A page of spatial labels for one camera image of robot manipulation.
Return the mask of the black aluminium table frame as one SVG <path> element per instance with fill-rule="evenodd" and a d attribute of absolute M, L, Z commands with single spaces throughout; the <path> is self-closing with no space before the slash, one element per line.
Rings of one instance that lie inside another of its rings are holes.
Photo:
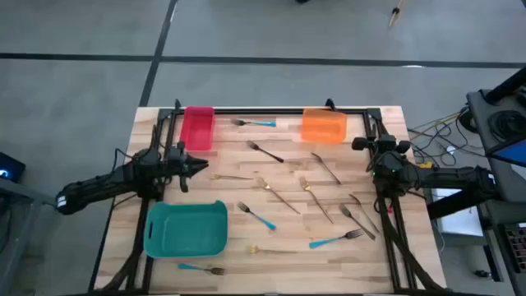
<path fill-rule="evenodd" d="M 341 144 L 318 144 L 301 138 L 303 110 L 300 107 L 227 107 L 215 110 L 214 140 L 201 158 L 210 165 L 193 177 L 188 192 L 177 182 L 164 188 L 159 202 L 186 205 L 222 201 L 228 210 L 228 244 L 216 257 L 193 258 L 190 265 L 220 267 L 224 275 L 181 270 L 179 259 L 154 259 L 141 255 L 123 281 L 124 294 L 389 294 L 420 288 L 421 283 L 397 248 L 377 234 L 375 240 L 361 236 L 342 239 L 310 249 L 309 243 L 343 236 L 357 225 L 339 209 L 344 204 L 352 215 L 371 226 L 358 205 L 362 203 L 375 225 L 383 221 L 374 210 L 376 190 L 366 171 L 369 151 L 354 151 L 350 141 L 371 130 L 368 107 L 346 107 L 347 135 Z M 276 127 L 236 126 L 232 118 L 276 122 Z M 284 159 L 280 163 L 251 149 L 262 149 Z M 341 181 L 338 185 L 316 161 L 318 154 Z M 210 180 L 213 173 L 252 177 L 253 180 Z M 331 224 L 299 182 L 303 176 L 328 212 Z M 272 193 L 258 186 L 263 178 L 296 214 Z M 268 229 L 237 206 L 241 201 L 255 214 L 276 226 Z M 249 247 L 295 251 L 294 254 L 251 254 Z"/>

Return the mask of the red plastic bin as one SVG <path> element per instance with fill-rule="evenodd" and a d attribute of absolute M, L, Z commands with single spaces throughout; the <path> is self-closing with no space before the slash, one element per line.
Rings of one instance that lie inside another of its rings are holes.
<path fill-rule="evenodd" d="M 214 140 L 215 110 L 212 107 L 189 106 L 183 114 L 179 141 L 188 150 L 210 150 Z"/>

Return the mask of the white box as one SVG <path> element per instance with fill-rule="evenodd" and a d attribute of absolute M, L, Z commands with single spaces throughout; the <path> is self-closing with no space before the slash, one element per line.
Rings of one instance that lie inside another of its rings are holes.
<path fill-rule="evenodd" d="M 442 234 L 484 236 L 476 206 L 439 218 L 436 223 Z"/>

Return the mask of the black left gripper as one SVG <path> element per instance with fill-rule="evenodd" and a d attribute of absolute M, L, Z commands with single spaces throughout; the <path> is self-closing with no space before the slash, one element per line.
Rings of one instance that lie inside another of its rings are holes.
<path fill-rule="evenodd" d="M 187 180 L 204 170 L 209 165 L 208 160 L 202 160 L 190 156 L 187 153 L 185 143 L 180 141 L 175 146 L 171 146 L 166 159 L 168 170 L 164 177 L 165 183 L 171 182 L 173 177 L 179 177 L 179 187 L 182 192 L 188 192 Z"/>

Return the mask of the black computer with blue light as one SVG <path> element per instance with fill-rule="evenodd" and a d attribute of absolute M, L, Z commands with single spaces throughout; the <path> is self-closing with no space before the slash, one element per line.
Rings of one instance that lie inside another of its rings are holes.
<path fill-rule="evenodd" d="M 3 152 L 0 152 L 0 178 L 8 179 L 14 183 L 18 183 L 20 182 L 21 176 L 24 172 L 24 163 Z"/>

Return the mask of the grey metal table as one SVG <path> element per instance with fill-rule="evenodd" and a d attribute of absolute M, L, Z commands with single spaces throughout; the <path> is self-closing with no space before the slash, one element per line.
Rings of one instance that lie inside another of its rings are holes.
<path fill-rule="evenodd" d="M 16 269 L 21 262 L 22 253 L 28 245 L 41 207 L 43 205 L 55 207 L 56 201 L 54 197 L 3 178 L 0 178 L 0 193 L 5 193 L 11 197 L 23 197 L 29 201 L 26 216 L 11 227 L 6 248 L 0 252 L 0 296 L 3 296 L 8 294 L 12 286 Z"/>

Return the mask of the blue panel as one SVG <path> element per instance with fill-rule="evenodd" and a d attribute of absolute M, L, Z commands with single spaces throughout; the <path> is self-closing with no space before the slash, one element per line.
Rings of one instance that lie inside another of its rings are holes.
<path fill-rule="evenodd" d="M 493 159 L 526 168 L 526 137 L 498 144 L 488 155 Z"/>

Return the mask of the blue handled fork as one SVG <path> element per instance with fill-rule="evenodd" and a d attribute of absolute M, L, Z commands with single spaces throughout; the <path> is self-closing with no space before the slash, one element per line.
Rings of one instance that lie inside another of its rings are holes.
<path fill-rule="evenodd" d="M 263 223 L 268 229 L 272 230 L 272 231 L 275 231 L 276 230 L 276 226 L 274 224 L 272 224 L 271 222 L 269 222 L 268 220 L 265 220 L 263 219 L 262 217 L 260 217 L 259 215 L 255 214 L 245 203 L 239 201 L 237 203 L 237 206 L 240 210 L 242 210 L 243 212 L 245 213 L 248 213 L 252 216 L 254 216 L 257 220 L 259 220 L 261 223 Z"/>
<path fill-rule="evenodd" d="M 336 242 L 338 240 L 342 240 L 342 239 L 350 240 L 350 239 L 358 238 L 358 237 L 360 237 L 362 235 L 363 235 L 363 231 L 361 229 L 355 229 L 355 230 L 349 231 L 346 234 L 344 234 L 343 236 L 340 236 L 340 237 L 337 237 L 337 238 L 330 238 L 330 239 L 325 239 L 325 240 L 321 240 L 321 241 L 311 242 L 311 243 L 309 243 L 309 248 L 310 249 L 315 249 L 315 248 L 321 247 L 323 245 L 326 245 L 328 243 Z"/>
<path fill-rule="evenodd" d="M 231 123 L 236 126 L 245 126 L 245 125 L 257 125 L 265 127 L 276 127 L 276 122 L 257 122 L 257 121 L 245 121 L 238 118 L 232 118 Z"/>
<path fill-rule="evenodd" d="M 178 269 L 181 270 L 194 270 L 194 271 L 205 271 L 209 272 L 212 275 L 224 275 L 225 269 L 220 267 L 200 267 L 200 266 L 193 266 L 189 264 L 179 263 Z"/>

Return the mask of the black pole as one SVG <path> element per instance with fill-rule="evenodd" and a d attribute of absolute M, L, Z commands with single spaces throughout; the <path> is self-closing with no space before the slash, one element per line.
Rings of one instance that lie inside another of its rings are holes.
<path fill-rule="evenodd" d="M 486 94 L 482 94 L 482 97 L 487 103 L 495 105 L 524 85 L 526 85 L 526 67 L 521 68 Z"/>

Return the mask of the black metal beam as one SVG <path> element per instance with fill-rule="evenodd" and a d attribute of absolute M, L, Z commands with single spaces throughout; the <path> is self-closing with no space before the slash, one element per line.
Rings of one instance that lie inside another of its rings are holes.
<path fill-rule="evenodd" d="M 454 214 L 461 210 L 477 206 L 485 201 L 499 199 L 498 191 L 483 191 L 480 189 L 464 189 L 455 194 L 443 197 L 427 205 L 427 212 L 431 220 Z"/>

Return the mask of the teal plastic bin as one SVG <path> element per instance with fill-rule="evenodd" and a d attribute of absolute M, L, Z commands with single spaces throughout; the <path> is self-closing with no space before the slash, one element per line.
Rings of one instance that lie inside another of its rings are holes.
<path fill-rule="evenodd" d="M 211 204 L 156 203 L 148 212 L 143 248 L 155 259 L 216 257 L 228 244 L 228 210 Z"/>

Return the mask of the black fork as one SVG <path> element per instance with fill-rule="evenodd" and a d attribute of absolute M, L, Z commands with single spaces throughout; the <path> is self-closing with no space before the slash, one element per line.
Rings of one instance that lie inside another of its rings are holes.
<path fill-rule="evenodd" d="M 338 185 L 342 184 L 341 181 L 338 179 L 338 177 L 333 173 L 333 171 L 329 168 L 329 166 L 325 163 L 325 161 L 318 154 L 311 152 L 311 155 L 330 174 L 330 176 L 335 180 L 335 182 Z"/>
<path fill-rule="evenodd" d="M 257 151 L 260 151 L 266 155 L 268 155 L 269 157 L 273 158 L 274 160 L 280 162 L 280 163 L 283 163 L 284 162 L 284 159 L 278 157 L 277 155 L 273 155 L 271 154 L 270 152 L 268 152 L 267 150 L 264 150 L 262 149 L 258 144 L 256 144 L 254 141 L 247 141 L 247 145 L 253 149 L 253 150 L 257 150 Z"/>
<path fill-rule="evenodd" d="M 368 213 L 365 211 L 362 203 L 358 200 L 357 197 L 355 197 L 353 194 L 349 193 L 348 194 L 351 199 L 353 199 L 355 201 L 355 203 L 358 205 L 358 208 L 360 209 L 360 211 L 364 214 L 365 218 L 367 219 L 368 223 L 371 225 L 371 227 L 374 229 L 374 231 L 379 234 L 381 231 L 376 227 L 375 223 L 373 222 L 373 220 L 371 219 L 371 217 L 368 215 Z"/>
<path fill-rule="evenodd" d="M 344 205 L 340 204 L 339 209 L 342 214 L 349 219 L 351 219 L 371 240 L 376 239 L 376 235 L 369 231 L 365 226 L 363 226 L 351 213 L 351 211 Z"/>

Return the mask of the yellow stick with black tip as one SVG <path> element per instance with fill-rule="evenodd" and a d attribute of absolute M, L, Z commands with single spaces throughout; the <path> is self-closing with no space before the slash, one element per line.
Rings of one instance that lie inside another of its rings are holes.
<path fill-rule="evenodd" d="M 391 10 L 390 19 L 389 19 L 389 22 L 388 22 L 388 27 L 389 28 L 392 28 L 393 26 L 395 26 L 396 22 L 398 21 L 398 19 L 400 17 L 400 14 L 401 14 L 401 11 L 402 11 L 402 8 L 403 8 L 405 2 L 406 2 L 406 0 L 398 0 L 397 4 Z"/>

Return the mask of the grey desk with keyboard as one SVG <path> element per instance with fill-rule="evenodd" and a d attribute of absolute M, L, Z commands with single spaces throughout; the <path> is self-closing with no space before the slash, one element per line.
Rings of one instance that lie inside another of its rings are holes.
<path fill-rule="evenodd" d="M 526 203 L 487 201 L 481 206 L 482 227 L 493 232 L 515 296 L 526 296 L 526 273 L 516 273 L 505 239 L 505 224 L 526 223 Z"/>

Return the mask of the grey cart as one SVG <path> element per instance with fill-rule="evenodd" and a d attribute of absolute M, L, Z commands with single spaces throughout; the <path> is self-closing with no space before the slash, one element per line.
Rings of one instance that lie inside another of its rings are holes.
<path fill-rule="evenodd" d="M 479 91 L 467 93 L 466 98 L 486 152 L 499 144 L 488 125 L 491 115 L 499 111 L 515 110 L 526 117 L 526 108 L 516 99 L 505 98 L 497 105 L 492 105 L 486 102 Z M 514 203 L 526 202 L 526 179 L 512 168 L 512 164 L 493 158 L 488 158 L 488 161 L 502 199 Z"/>

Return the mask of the orange plastic bin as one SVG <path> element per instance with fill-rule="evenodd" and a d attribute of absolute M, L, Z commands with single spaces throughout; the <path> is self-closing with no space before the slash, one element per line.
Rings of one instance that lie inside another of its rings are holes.
<path fill-rule="evenodd" d="M 324 109 L 304 109 L 301 138 L 326 144 L 343 143 L 347 135 L 347 116 Z"/>

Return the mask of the black keyboard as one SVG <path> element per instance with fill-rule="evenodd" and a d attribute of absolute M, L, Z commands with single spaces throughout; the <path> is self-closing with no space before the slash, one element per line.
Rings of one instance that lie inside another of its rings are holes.
<path fill-rule="evenodd" d="M 505 224 L 505 239 L 516 273 L 526 273 L 526 223 Z"/>

